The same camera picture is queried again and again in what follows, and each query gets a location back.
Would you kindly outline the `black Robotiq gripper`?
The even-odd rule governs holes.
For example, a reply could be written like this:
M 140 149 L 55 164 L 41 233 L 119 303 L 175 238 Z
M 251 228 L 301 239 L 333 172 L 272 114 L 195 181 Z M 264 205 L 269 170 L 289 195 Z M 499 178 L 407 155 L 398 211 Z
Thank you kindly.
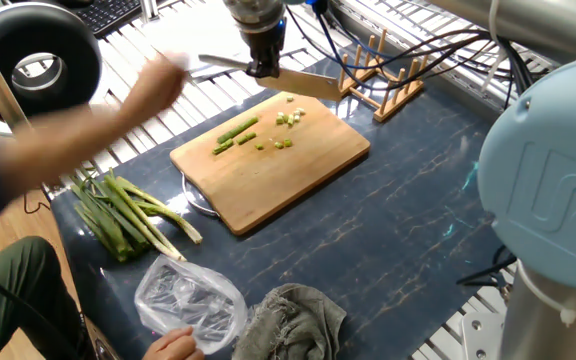
M 254 78 L 267 75 L 280 75 L 280 52 L 284 48 L 286 19 L 281 18 L 275 25 L 261 32 L 242 30 L 241 36 L 249 46 L 251 60 L 246 67 L 246 74 Z

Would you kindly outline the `person's left hand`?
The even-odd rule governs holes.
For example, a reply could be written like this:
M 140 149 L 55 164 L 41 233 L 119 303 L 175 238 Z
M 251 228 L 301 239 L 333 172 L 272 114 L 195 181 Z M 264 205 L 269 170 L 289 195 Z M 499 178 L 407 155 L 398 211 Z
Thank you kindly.
M 188 71 L 189 57 L 183 52 L 159 54 L 142 68 L 120 107 L 120 113 L 142 123 L 172 106 L 180 96 Z

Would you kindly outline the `person's right hand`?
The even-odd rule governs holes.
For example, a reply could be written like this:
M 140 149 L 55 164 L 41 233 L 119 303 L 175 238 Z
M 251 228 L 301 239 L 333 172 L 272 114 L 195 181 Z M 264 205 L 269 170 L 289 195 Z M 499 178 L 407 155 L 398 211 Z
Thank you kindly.
M 192 327 L 170 331 L 150 345 L 143 360 L 204 360 L 192 334 Z

